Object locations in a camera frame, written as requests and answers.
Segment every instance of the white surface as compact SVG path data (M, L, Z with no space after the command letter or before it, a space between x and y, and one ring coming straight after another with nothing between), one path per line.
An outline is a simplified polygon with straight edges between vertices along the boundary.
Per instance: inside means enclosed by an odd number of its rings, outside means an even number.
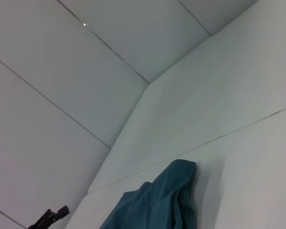
M147 86L56 0L0 0L0 60L110 147Z
M262 0L144 92L91 190L286 108L286 0Z
M75 211L109 148L0 63L0 210L24 226ZM52 229L62 229L68 219Z
M177 158L198 165L198 229L286 229L286 111L88 194L66 229L98 229L125 191Z
M209 35L177 0L61 0L152 82Z
M211 34L247 10L257 0L180 0Z
M23 229L4 215L0 214L0 229Z

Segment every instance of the teal towel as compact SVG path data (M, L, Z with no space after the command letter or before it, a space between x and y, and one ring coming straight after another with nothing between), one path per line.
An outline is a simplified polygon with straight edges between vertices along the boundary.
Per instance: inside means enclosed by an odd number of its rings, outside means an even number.
M173 161L153 183L126 192L101 229L196 229L191 189L196 163Z

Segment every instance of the ceiling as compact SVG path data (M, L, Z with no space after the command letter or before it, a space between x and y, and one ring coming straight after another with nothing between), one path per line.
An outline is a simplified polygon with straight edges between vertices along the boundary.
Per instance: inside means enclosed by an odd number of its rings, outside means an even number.
M147 82L256 0L60 0Z

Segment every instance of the black stand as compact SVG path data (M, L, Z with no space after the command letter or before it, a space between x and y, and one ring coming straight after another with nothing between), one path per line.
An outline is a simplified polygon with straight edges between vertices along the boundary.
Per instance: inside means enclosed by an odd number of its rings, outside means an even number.
M48 229L52 223L55 223L57 220L64 218L68 215L69 209L67 206L62 207L57 211L57 213L52 212L50 209L43 214L43 216L28 229Z

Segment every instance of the black object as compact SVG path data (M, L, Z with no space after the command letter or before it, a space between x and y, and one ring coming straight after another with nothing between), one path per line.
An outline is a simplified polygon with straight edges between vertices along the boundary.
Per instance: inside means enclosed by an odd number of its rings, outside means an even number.
M52 225L52 223L55 223L57 220L64 218L69 213L70 212L67 206L59 209L57 213L54 213L51 211L51 209L48 209L46 213L44 213L43 216L28 229L47 229Z
M191 192L196 163L173 161L153 183L126 192L100 229L197 229Z

